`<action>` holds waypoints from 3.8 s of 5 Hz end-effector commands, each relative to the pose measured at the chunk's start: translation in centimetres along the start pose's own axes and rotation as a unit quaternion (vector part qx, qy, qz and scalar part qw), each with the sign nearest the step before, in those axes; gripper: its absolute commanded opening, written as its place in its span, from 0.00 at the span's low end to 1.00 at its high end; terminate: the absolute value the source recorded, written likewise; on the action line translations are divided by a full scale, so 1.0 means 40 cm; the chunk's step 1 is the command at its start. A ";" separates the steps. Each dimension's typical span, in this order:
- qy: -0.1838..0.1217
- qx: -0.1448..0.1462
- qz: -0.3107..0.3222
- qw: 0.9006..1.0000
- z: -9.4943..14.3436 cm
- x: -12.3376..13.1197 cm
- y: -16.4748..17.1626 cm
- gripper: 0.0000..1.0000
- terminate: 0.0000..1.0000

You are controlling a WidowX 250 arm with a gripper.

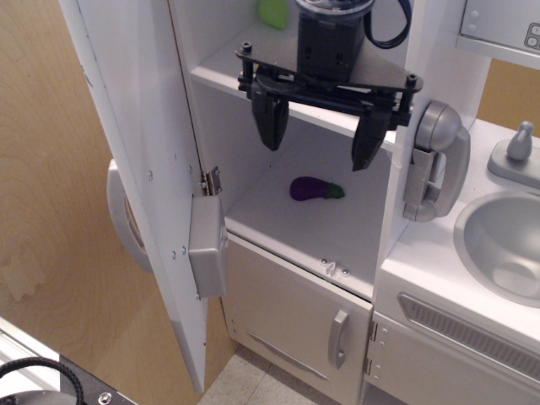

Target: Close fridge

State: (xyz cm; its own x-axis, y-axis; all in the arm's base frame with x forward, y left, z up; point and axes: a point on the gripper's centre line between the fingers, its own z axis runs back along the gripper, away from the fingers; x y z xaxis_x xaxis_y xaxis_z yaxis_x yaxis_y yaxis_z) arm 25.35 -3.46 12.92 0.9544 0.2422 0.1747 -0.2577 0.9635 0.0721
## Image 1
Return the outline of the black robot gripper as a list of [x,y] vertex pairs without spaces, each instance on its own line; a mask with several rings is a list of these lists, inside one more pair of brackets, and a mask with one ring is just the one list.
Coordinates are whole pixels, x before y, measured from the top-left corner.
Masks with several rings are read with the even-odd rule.
[[390,127],[407,126],[420,78],[378,55],[407,38],[413,11],[393,38],[377,40],[371,8],[301,8],[290,40],[244,41],[239,89],[251,101],[259,137],[277,151],[289,119],[289,103],[359,117],[353,171],[367,169]]

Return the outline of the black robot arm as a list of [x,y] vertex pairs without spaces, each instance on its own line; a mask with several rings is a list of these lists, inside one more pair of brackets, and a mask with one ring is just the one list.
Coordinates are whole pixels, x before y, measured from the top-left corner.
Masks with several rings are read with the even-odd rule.
[[407,126],[413,96],[422,79],[377,53],[401,45],[412,24],[412,7],[402,1],[402,31],[386,41],[372,35],[372,1],[298,1],[298,35],[291,44],[245,41],[239,89],[251,101],[262,143],[278,150],[287,127],[289,103],[337,111],[359,118],[351,159],[354,170],[368,168],[386,136]]

